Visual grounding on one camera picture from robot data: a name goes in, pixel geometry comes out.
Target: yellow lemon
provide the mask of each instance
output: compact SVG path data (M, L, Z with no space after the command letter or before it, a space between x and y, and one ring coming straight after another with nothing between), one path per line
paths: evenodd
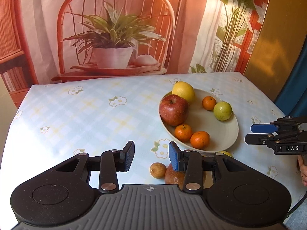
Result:
M233 155L232 155L232 154L230 154L230 153L229 153L229 152L227 152L227 151L219 151L219 153L223 153L223 154L225 154L225 155L230 156L230 157L232 157L232 158L233 158Z
M174 84L172 93L184 98L188 103L193 102L195 98L193 87L189 83L183 81Z

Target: white pot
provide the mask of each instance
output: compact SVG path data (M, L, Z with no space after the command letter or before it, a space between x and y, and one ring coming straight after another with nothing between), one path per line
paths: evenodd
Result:
M93 59L98 68L125 69L133 52L132 47L93 48Z

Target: tablecloth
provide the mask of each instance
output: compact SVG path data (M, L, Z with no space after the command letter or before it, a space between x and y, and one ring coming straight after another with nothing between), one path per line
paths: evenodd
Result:
M169 165L170 135L158 114L159 101L182 80L231 104L239 135L228 149L234 158L287 187L292 206L305 193L296 155L274 155L266 146L247 145L253 123L269 123L283 113L240 73L203 73L119 77L34 85L11 123L0 170L0 227L16 223L10 195L22 182L80 152L99 156L135 142L135 157L128 173L118 173L123 183L161 184L149 167ZM93 172L92 187L98 187Z

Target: black gripper pad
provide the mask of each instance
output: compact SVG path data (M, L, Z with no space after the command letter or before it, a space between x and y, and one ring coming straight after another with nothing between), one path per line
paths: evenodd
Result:
M19 223L13 230L285 230L281 224L263 228L233 226L215 216L199 195L177 185L123 185L99 197L79 219L55 227Z

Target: cable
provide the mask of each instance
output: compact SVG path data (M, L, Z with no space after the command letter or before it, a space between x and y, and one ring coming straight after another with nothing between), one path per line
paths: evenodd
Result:
M306 199L307 199L307 191L305 195L303 196L303 198L300 199L300 201L293 208L291 208L291 210L287 213L286 218L288 218Z

